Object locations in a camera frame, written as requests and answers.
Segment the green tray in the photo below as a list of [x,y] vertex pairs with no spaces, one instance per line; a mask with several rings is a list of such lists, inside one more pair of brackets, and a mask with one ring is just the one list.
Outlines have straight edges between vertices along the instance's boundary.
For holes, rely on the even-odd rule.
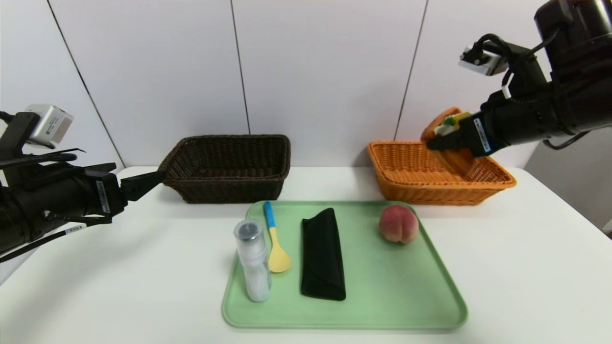
[[[385,241],[378,219],[394,201],[272,202],[278,238],[291,268],[272,274],[270,298],[247,296],[238,259],[223,300],[223,317],[249,328],[453,329],[468,318],[468,308],[420,224],[417,239],[404,246]],[[300,294],[302,219],[333,208],[344,264],[346,300],[329,301]],[[264,225],[263,202],[247,212]],[[270,238],[266,231],[266,242]]]

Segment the label sticker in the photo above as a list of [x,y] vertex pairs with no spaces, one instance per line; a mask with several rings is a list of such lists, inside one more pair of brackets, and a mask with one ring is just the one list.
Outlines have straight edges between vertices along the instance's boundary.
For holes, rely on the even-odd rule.
[[111,208],[108,206],[108,199],[106,198],[106,190],[104,190],[104,183],[101,181],[95,181],[95,186],[98,188],[98,195],[100,195],[100,204],[102,205],[102,211],[110,214]]
[[76,231],[80,231],[80,230],[82,230],[83,228],[87,228],[87,225],[82,224],[82,225],[74,226],[74,227],[72,227],[72,228],[68,228],[68,229],[66,230],[66,234],[70,234],[70,233],[74,233],[74,232],[76,232]]
[[487,136],[485,135],[485,129],[482,127],[482,123],[480,123],[480,118],[476,118],[474,120],[474,125],[476,126],[476,130],[478,131],[478,136],[480,137],[482,147],[484,148],[486,153],[489,153],[491,151],[491,146],[489,146],[489,141],[487,140]]
[[53,130],[53,128],[55,127],[55,124],[57,124],[58,121],[59,121],[59,118],[57,117],[53,117],[51,118],[51,120],[49,120],[49,123],[47,123],[48,125],[47,131],[45,132],[47,135],[51,135],[51,131]]

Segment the dark brown wicker basket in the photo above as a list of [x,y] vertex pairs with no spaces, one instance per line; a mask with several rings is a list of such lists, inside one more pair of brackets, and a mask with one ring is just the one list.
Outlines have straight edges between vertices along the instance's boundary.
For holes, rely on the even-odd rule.
[[187,203],[254,203],[278,198],[290,158],[284,135],[193,136],[178,142],[159,170]]

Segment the white camera housing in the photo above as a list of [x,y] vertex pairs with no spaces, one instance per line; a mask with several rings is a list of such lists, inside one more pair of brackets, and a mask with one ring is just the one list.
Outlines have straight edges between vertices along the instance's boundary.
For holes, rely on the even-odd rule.
[[[463,50],[463,53],[466,54],[467,52],[469,52],[470,50],[472,50],[473,45],[468,45],[467,47],[465,47],[465,49]],[[486,49],[486,47],[483,48],[482,53],[484,55],[487,55],[489,57],[488,61],[486,63],[483,64],[471,64],[467,61],[463,60],[463,55],[461,55],[461,58],[459,60],[459,65],[462,67],[465,67],[469,70],[473,70],[477,73],[486,75],[488,77],[490,77],[491,75],[496,75],[496,74],[500,74],[506,71],[506,69],[508,69],[508,62],[506,61],[505,58],[503,58],[502,56],[493,53],[491,51],[488,51]]]
[[72,115],[54,105],[32,104],[25,111],[40,116],[28,141],[49,148],[55,148],[55,145],[62,141],[74,120]]

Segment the black cable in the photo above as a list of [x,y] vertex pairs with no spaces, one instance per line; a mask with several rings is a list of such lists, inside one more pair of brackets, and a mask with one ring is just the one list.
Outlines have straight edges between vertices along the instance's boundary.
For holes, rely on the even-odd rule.
[[59,161],[74,161],[77,159],[76,154],[65,153],[49,153],[43,155],[26,155],[22,158],[0,161],[0,170],[9,167],[28,166],[40,162],[59,162]]
[[2,119],[6,124],[10,123],[13,120],[13,115],[8,114],[4,111],[0,111],[0,119]]
[[113,218],[110,216],[70,216],[70,215],[59,215],[54,212],[50,212],[47,215],[47,220],[63,220],[66,222],[78,222],[84,223],[87,226],[95,225],[107,225],[113,222]]
[[579,133],[577,135],[572,136],[569,140],[563,142],[562,144],[555,146],[554,144],[552,144],[550,142],[550,140],[544,140],[544,146],[550,148],[550,149],[554,149],[555,151],[558,151],[560,149],[564,149],[567,148],[569,145],[571,145],[572,143],[580,140],[582,137],[584,137],[586,134],[588,134],[591,131],[588,132],[583,132],[583,133]]
[[31,244],[25,245],[24,247],[9,253],[6,256],[0,257],[0,263],[4,263],[5,261],[11,260],[13,258],[16,258],[16,257],[18,257],[18,256],[20,256],[20,255],[22,255],[22,254],[24,254],[26,252],[30,252],[31,250],[34,250],[35,248],[37,248],[37,247],[39,247],[41,245],[44,245],[47,242],[53,241],[53,240],[55,240],[55,239],[57,239],[59,237],[63,237],[65,235],[67,235],[67,234],[70,234],[70,233],[82,230],[83,228],[87,228],[87,227],[88,227],[87,224],[81,224],[81,225],[77,225],[77,226],[74,226],[74,227],[70,227],[67,230],[63,230],[63,231],[51,234],[49,236],[45,236],[45,237],[43,237],[41,239],[38,239],[38,240],[32,242]]
[[501,86],[505,86],[508,83],[508,80],[510,80],[510,76],[512,75],[512,72],[514,70],[514,67],[523,62],[524,60],[526,60],[527,58],[533,56],[533,54],[535,54],[537,51],[541,50],[542,48],[544,48],[545,46],[549,45],[555,37],[557,37],[557,35],[559,34],[559,31],[561,30],[561,28],[556,28],[553,33],[549,36],[549,38],[545,39],[542,43],[536,45],[535,47],[531,48],[528,52],[526,52],[525,54],[521,55],[510,67],[508,67],[508,70],[506,70],[506,74],[504,74],[504,78],[501,80]]
[[48,154],[59,154],[59,153],[68,153],[68,152],[83,152],[83,153],[87,153],[86,151],[80,149],[80,148],[70,148],[70,149],[65,149],[63,151],[54,151],[54,152],[49,152],[49,153],[44,153],[43,155],[48,155]]
[[45,236],[42,239],[34,241],[32,244],[25,245],[24,247],[22,247],[22,248],[20,248],[18,250],[13,251],[13,252],[9,253],[6,256],[0,257],[0,263],[4,263],[5,261],[9,261],[9,260],[11,260],[13,258],[16,258],[16,257],[18,257],[18,256],[20,256],[20,255],[22,255],[22,254],[24,254],[26,252],[30,252],[31,250],[34,250],[38,246],[46,244],[47,242],[55,240],[55,239],[57,239],[59,237],[63,237],[65,235],[66,235],[66,231],[61,231],[61,232],[58,232],[58,233],[55,233],[55,234],[51,234],[49,236]]
[[505,40],[501,39],[500,36],[497,36],[496,34],[486,34],[484,36],[482,36],[472,47],[472,49],[477,49],[476,51],[482,52],[482,45],[487,41],[490,40],[491,42],[495,43],[495,45],[497,45],[501,50],[503,50],[504,54],[506,55],[505,57],[508,58],[510,57],[510,55],[512,55],[512,50],[510,50],[510,46],[508,46],[508,43],[506,43]]

